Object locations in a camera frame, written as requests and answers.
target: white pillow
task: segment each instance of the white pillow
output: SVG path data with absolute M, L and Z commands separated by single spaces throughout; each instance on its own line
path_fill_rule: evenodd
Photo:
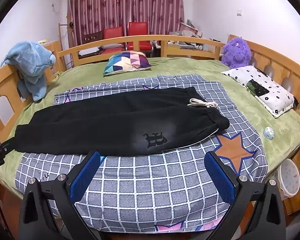
M 79 51 L 79 56 L 84 56 L 84 55 L 88 55 L 91 53 L 96 53 L 99 51 L 99 47 L 93 47 L 93 48 L 89 48 L 89 49 L 83 49 Z
M 108 44 L 108 45 L 103 45 L 103 49 L 116 49 L 116 48 L 122 48 L 123 45 L 119 43 L 113 43 L 113 44 Z
M 285 90 L 282 86 L 274 82 L 268 75 L 263 74 L 260 70 L 256 69 L 254 66 L 233 68 L 228 71 L 224 71 L 223 74 L 233 78 L 248 90 L 251 89 L 247 86 L 247 83 L 251 80 L 262 86 L 263 88 L 255 87 L 255 89 L 257 89 L 256 91 L 259 92 L 256 93 L 256 91 L 253 91 L 253 93 L 256 94 L 255 98 L 261 104 L 263 104 L 263 106 L 275 118 L 293 108 L 293 95 Z

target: black logo print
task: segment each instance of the black logo print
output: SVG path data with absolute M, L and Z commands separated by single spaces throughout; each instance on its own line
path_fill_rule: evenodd
M 147 133 L 145 133 L 143 136 L 146 136 L 146 140 L 148 141 L 148 147 L 154 147 L 156 145 L 162 145 L 165 144 L 168 140 L 163 136 L 162 132 L 160 135 L 159 133 L 153 133 L 152 136 L 149 136 Z

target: black pants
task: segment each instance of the black pants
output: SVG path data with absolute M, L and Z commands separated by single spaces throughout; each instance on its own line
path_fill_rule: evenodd
M 201 141 L 229 121 L 213 107 L 190 107 L 193 87 L 138 90 L 50 106 L 15 133 L 19 152 L 151 155 Z

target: blue checkered sheet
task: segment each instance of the blue checkered sheet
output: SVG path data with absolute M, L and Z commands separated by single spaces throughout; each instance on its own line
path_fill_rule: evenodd
M 162 233 L 214 228 L 226 213 L 224 203 L 204 166 L 205 153 L 225 143 L 239 143 L 244 157 L 221 157 L 237 173 L 261 182 L 267 161 L 257 131 L 237 109 L 219 82 L 201 76 L 157 76 L 80 87 L 55 95 L 54 105 L 133 90 L 193 86 L 208 102 L 218 103 L 230 127 L 190 147 L 139 157 L 103 157 L 81 201 L 75 206 L 92 228 L 109 232 Z M 16 174 L 24 193 L 31 177 L 53 180 L 68 173 L 84 156 L 25 153 Z M 50 202 L 54 214 L 58 210 Z

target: green blanket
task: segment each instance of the green blanket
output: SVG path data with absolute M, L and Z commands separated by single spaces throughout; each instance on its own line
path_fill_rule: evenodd
M 32 103 L 21 113 L 17 124 L 28 123 L 34 112 L 51 106 L 55 94 L 74 87 L 87 86 L 102 82 L 111 83 L 136 77 L 153 77 L 156 75 L 197 74 L 208 81 L 219 81 L 229 97 L 238 106 L 254 128 L 258 131 L 268 161 L 268 172 L 277 167 L 296 148 L 300 146 L 300 116 L 290 110 L 275 119 L 245 88 L 233 79 L 221 74 L 229 68 L 220 61 L 194 60 L 189 58 L 150 58 L 152 68 L 144 71 L 122 73 L 103 77 L 106 63 L 88 64 L 59 73 L 48 87 L 46 97 Z M 263 136 L 265 127 L 274 130 L 274 139 L 269 141 Z M 22 158 L 22 153 L 13 151 L 5 158 L 5 165 L 0 167 L 0 180 L 11 191 L 22 197 L 15 187 L 15 175 Z

